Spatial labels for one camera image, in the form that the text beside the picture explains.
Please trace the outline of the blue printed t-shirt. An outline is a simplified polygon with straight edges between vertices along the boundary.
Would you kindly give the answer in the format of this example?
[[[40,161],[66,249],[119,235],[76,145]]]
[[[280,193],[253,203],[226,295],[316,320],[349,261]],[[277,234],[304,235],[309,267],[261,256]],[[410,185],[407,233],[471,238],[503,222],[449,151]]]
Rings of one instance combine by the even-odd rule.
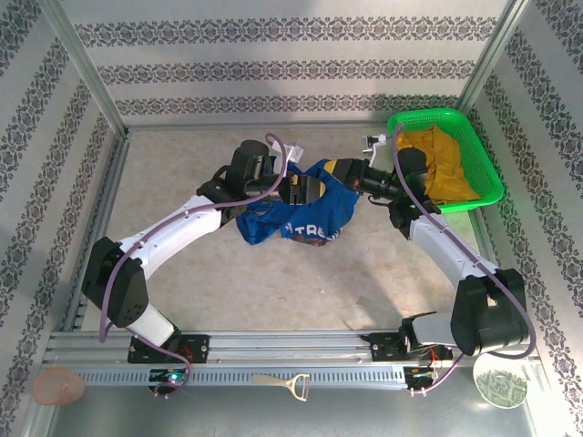
[[[280,233],[284,239],[323,246],[337,239],[353,217],[359,195],[333,178],[322,159],[303,172],[325,185],[322,198],[301,206],[281,201],[255,202],[236,218],[237,228],[250,245],[258,245]]]

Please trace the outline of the yellow crumpled cloth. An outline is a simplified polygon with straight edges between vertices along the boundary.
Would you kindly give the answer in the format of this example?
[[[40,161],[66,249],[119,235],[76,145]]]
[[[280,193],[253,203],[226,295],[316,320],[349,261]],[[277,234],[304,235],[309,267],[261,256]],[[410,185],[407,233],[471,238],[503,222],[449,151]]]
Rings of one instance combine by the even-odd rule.
[[[397,148],[417,148],[424,152],[428,176],[425,194],[438,206],[480,200],[465,178],[460,147],[438,126],[402,132]]]

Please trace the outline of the green plastic mesh basket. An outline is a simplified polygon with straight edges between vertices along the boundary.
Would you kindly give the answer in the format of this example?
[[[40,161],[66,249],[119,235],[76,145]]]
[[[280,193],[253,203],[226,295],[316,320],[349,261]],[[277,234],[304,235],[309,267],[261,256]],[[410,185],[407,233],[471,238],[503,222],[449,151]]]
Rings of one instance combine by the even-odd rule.
[[[438,126],[459,145],[465,178],[480,196],[479,200],[440,206],[443,213],[470,211],[496,204],[504,194],[500,177],[467,117],[452,108],[438,107],[399,112],[387,123],[390,133],[402,124],[405,131]]]

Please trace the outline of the metal vegetable peeler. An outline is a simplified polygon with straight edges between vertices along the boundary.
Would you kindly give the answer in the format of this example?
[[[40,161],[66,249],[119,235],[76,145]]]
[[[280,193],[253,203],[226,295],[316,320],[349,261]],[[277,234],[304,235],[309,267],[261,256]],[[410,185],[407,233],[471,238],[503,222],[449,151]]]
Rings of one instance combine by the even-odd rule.
[[[251,381],[261,386],[285,388],[295,400],[308,401],[311,376],[307,373],[298,373],[288,379],[267,374],[252,374]]]

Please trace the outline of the green patterned white bowl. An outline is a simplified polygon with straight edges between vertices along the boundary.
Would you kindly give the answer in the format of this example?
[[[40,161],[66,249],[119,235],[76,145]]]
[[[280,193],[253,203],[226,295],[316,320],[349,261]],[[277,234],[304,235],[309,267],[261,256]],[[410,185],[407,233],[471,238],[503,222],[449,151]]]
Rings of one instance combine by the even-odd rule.
[[[527,376],[518,360],[479,356],[473,366],[473,379],[482,398],[505,410],[519,407],[527,397]]]

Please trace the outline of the long aluminium mounting rail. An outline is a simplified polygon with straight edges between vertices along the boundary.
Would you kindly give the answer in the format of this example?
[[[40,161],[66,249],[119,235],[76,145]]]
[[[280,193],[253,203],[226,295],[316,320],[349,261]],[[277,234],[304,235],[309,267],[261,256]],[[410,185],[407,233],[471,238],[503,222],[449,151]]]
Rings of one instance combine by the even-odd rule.
[[[193,331],[210,336],[209,367],[301,367],[372,365],[368,330]],[[42,364],[114,367],[128,363],[130,334],[111,332],[100,342],[95,331],[50,335]]]

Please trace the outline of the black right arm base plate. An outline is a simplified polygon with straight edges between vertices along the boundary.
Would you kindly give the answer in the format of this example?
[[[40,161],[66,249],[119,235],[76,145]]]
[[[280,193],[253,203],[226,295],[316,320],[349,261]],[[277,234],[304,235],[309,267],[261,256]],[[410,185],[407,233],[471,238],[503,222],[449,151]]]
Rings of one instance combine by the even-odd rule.
[[[446,346],[424,345],[399,332],[373,332],[362,336],[369,342],[374,362],[378,361],[451,361],[453,353]]]

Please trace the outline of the aluminium corner post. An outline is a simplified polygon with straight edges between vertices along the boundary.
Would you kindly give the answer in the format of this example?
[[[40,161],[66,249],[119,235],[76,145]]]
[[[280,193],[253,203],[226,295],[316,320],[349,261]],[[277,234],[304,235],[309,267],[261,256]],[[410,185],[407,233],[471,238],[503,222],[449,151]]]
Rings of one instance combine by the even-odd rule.
[[[507,0],[492,35],[476,61],[475,68],[455,104],[455,109],[467,114],[477,100],[488,77],[502,56],[507,41],[520,24],[532,0]]]
[[[88,55],[75,27],[69,20],[64,7],[61,5],[61,1],[36,1],[108,123],[119,136],[125,137],[128,128],[122,116],[119,114],[113,98],[107,91],[107,87],[98,73],[95,64]]]

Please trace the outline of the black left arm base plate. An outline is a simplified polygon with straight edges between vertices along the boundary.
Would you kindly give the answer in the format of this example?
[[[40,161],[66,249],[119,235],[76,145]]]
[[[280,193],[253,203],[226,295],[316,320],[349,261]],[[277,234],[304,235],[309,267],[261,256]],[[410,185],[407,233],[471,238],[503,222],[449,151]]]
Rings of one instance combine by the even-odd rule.
[[[162,348],[188,359],[191,364],[204,364],[210,350],[210,336],[202,334],[174,334]],[[132,339],[128,351],[130,364],[181,364],[181,360],[156,351],[143,341]]]

